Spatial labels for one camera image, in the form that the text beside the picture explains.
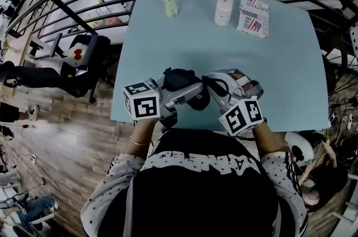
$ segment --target hand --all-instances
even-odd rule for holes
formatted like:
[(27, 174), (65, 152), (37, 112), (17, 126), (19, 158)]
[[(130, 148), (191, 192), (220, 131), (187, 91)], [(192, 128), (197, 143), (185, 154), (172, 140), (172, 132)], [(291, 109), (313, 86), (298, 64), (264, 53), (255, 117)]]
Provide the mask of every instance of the hand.
[(314, 160), (309, 161), (309, 163), (307, 164), (304, 172), (309, 174), (312, 169), (314, 169)]
[(335, 155), (335, 151), (332, 149), (331, 145), (330, 145), (331, 141), (329, 139), (326, 140), (326, 142), (322, 142), (322, 145), (324, 147), (324, 149), (326, 150), (326, 153), (331, 156), (332, 154)]
[[(230, 75), (232, 78), (234, 78), (235, 80), (240, 79), (241, 77), (244, 76), (244, 75), (241, 75), (241, 74), (239, 74), (239, 73), (230, 73), (229, 75)], [(244, 85), (242, 88), (243, 88), (244, 91), (246, 92), (246, 91), (248, 91), (248, 90), (250, 90), (250, 89), (252, 88), (252, 84), (251, 84), (251, 83), (247, 83), (247, 84)]]

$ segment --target office chair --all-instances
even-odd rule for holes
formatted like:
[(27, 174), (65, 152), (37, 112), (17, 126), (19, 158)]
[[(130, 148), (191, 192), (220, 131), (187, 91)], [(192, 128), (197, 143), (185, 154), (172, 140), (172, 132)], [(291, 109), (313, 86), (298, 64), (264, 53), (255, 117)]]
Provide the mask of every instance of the office chair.
[[(61, 37), (62, 34), (56, 37), (49, 56), (58, 54), (64, 58), (63, 50), (58, 46)], [(0, 84), (10, 88), (18, 85), (27, 88), (60, 88), (76, 98), (85, 96), (88, 90), (91, 90), (89, 102), (94, 103), (96, 100), (93, 95), (99, 79), (114, 87), (107, 69), (119, 60), (119, 56), (105, 61), (111, 46), (111, 41), (105, 36), (77, 35), (70, 48), (77, 43), (88, 45), (82, 64), (78, 68), (64, 62), (58, 74), (53, 68), (20, 67), (6, 61), (0, 67)], [(82, 70), (83, 74), (78, 75), (78, 70)]]

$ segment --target light blue table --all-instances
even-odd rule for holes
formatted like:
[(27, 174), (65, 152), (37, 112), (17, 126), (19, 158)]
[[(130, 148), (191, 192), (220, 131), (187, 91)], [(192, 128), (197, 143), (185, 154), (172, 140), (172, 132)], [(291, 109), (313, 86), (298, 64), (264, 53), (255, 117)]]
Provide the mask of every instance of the light blue table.
[[(162, 0), (136, 0), (123, 45), (111, 119), (132, 122), (122, 86), (159, 79), (166, 68), (192, 69), (198, 77), (238, 68), (258, 80), (265, 93), (261, 111), (273, 131), (328, 127), (327, 86), (318, 40), (307, 12), (266, 0), (268, 38), (236, 30), (240, 0), (234, 0), (230, 25), (217, 26), (217, 0), (176, 0), (177, 17), (167, 17)], [(219, 106), (211, 99), (203, 111), (178, 108), (176, 127), (223, 130)]]

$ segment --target star print sleeve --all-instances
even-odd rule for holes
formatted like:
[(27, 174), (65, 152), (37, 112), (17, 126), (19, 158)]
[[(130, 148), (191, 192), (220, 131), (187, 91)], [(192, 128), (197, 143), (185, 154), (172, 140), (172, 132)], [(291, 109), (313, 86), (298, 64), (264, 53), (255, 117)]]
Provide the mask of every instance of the star print sleeve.
[(126, 194), (131, 179), (136, 176), (144, 160), (129, 154), (120, 154), (111, 162), (107, 172), (94, 193), (81, 210), (82, 225), (89, 237), (96, 237), (101, 222), (116, 196)]
[(308, 213), (290, 154), (283, 151), (267, 154), (260, 162), (273, 182), (277, 194), (288, 203), (292, 211), (295, 219), (295, 236), (302, 236), (307, 226)]

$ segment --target black t-shirt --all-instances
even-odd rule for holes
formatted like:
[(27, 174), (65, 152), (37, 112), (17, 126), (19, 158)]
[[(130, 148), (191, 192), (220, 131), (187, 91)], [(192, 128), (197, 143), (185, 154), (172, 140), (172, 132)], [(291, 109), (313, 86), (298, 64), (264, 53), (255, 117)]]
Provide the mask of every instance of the black t-shirt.
[[(304, 230), (307, 212), (290, 159), (287, 153), (266, 158), (267, 164), (281, 166), (282, 174), (276, 177), (282, 182), (273, 182), (271, 173), (234, 138), (172, 129), (145, 162), (125, 154), (113, 159), (108, 175), (82, 209), (83, 227), (91, 237), (272, 236), (282, 199), (274, 183), (287, 180), (292, 188), (287, 200), (295, 202), (280, 208), (291, 216), (284, 222), (289, 225), (285, 237), (295, 236)], [(301, 203), (297, 220), (299, 214), (290, 208), (296, 210), (295, 204)]]

